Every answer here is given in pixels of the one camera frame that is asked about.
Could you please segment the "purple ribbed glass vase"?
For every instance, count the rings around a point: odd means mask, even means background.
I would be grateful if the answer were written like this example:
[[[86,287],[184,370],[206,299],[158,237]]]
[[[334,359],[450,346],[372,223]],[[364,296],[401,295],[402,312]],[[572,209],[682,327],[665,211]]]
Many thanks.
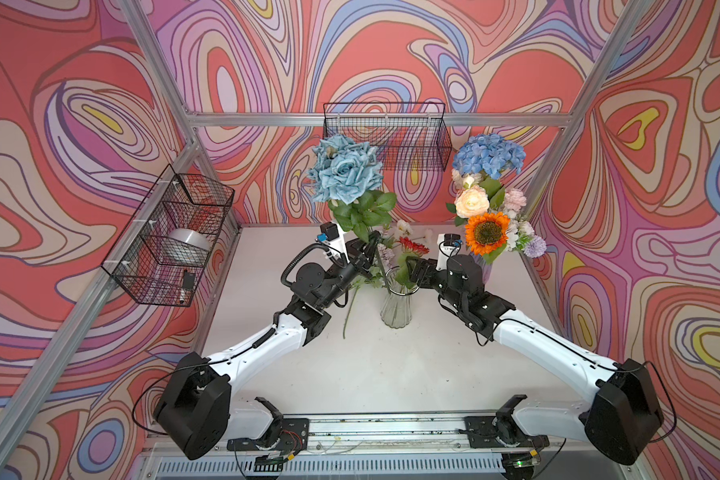
[[[471,254],[471,257],[474,259],[475,263],[480,268],[482,274],[482,283],[483,285],[486,285],[490,280],[493,264],[487,263],[482,256],[477,254]]]

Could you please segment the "clear ribbed glass vase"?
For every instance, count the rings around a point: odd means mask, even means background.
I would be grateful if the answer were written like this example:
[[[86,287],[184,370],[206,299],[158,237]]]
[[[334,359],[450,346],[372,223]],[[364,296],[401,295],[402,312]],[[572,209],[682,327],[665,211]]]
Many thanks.
[[[393,267],[385,275],[386,297],[380,311],[381,321],[389,328],[402,329],[413,318],[412,297],[419,287],[403,278],[399,266]]]

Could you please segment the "orange flower green leaves stem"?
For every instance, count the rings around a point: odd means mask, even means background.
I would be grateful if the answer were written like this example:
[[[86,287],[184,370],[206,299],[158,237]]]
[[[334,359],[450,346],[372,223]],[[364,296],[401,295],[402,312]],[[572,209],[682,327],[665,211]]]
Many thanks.
[[[483,213],[467,220],[465,241],[468,251],[492,264],[506,249],[510,218],[503,213]]]

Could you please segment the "teal succulent flower bunch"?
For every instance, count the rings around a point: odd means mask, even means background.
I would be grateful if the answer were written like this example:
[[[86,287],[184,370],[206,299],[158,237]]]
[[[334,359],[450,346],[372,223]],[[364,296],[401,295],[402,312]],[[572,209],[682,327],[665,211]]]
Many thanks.
[[[393,223],[397,196],[383,190],[383,164],[377,149],[343,135],[322,139],[313,148],[315,164],[307,171],[312,202],[329,208],[347,233],[368,242],[368,235]]]

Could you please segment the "pastel mixed flower bouquet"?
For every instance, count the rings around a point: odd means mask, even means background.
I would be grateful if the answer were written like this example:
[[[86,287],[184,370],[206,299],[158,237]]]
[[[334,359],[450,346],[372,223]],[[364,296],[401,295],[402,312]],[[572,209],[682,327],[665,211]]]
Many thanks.
[[[547,243],[528,221],[512,219],[507,230],[506,250],[534,259],[546,253]]]

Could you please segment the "cream peach rose bunch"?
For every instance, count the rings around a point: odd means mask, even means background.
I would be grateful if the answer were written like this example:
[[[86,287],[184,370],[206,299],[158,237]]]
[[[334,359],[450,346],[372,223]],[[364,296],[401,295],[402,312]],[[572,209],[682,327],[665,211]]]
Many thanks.
[[[462,174],[451,170],[452,186],[457,195],[446,204],[446,210],[455,216],[457,224],[486,213],[490,208],[488,193],[480,183],[485,179],[482,173]]]

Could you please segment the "blue hydrangea flower stem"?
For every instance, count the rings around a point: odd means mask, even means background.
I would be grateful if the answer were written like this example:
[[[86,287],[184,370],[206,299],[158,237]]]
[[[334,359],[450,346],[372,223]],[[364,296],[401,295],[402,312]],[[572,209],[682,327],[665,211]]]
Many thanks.
[[[456,152],[453,169],[462,177],[483,174],[499,180],[505,172],[520,173],[526,159],[522,145],[499,134],[480,134],[470,137]]]

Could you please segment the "pink peony flower stem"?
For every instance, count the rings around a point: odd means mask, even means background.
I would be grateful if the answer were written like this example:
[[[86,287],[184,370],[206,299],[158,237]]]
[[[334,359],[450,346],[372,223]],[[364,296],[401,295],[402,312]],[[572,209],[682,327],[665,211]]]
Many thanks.
[[[522,190],[509,188],[505,192],[502,208],[505,211],[519,213],[527,205],[527,198]]]

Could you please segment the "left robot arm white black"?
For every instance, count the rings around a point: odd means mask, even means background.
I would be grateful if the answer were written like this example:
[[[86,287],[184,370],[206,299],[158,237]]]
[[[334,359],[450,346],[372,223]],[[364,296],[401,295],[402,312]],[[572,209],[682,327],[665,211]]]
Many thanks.
[[[282,413],[263,397],[233,399],[266,367],[322,333],[331,319],[328,307],[348,294],[356,277],[369,276],[380,240],[374,232],[309,244],[282,272],[292,297],[267,328],[208,357],[189,353],[180,360],[153,418],[187,459],[201,458],[220,442],[280,447],[287,435]]]

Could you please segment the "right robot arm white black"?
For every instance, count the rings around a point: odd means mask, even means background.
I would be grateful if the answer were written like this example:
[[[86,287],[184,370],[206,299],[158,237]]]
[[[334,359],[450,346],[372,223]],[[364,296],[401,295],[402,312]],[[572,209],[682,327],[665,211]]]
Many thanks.
[[[438,295],[442,308],[469,330],[510,348],[568,385],[572,403],[519,401],[510,419],[528,436],[591,444],[609,460],[632,465],[664,423],[657,391],[663,384],[649,361],[617,362],[541,326],[511,302],[488,292],[468,255],[407,260],[408,279]]]

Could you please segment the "white poppy flower stem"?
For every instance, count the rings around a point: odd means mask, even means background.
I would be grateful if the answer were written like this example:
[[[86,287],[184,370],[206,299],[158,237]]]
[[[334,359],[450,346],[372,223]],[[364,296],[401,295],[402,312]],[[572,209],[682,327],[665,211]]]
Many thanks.
[[[393,237],[396,240],[407,238],[408,240],[414,242],[427,243],[433,239],[433,231],[427,228],[423,232],[419,232],[418,230],[415,230],[409,222],[405,220],[398,220],[393,229]]]

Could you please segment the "silver tape roll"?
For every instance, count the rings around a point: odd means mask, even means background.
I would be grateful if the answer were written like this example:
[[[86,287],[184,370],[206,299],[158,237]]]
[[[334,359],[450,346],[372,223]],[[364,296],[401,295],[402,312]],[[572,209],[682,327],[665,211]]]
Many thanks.
[[[211,251],[207,237],[200,232],[187,228],[172,230],[161,241],[162,259],[171,265],[202,267]]]

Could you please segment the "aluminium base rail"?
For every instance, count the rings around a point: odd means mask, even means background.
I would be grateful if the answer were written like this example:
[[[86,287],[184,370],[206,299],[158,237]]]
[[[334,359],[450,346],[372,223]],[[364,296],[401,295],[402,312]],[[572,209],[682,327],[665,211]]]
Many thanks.
[[[222,440],[189,460],[168,442],[139,459],[136,479],[622,479],[576,440],[490,438],[494,412],[298,414],[284,420],[284,452]],[[293,455],[286,459],[285,452]]]

